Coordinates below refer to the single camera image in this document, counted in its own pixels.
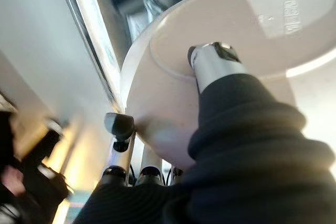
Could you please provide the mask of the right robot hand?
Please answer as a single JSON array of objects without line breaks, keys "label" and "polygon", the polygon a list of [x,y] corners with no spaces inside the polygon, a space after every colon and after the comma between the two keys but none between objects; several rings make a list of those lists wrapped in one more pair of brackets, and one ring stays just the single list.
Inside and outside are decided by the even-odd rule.
[{"label": "right robot hand", "polygon": [[194,165],[166,187],[124,187],[107,171],[75,223],[335,223],[335,156],[304,137],[305,117],[232,48],[193,46],[188,60],[199,104]]}]

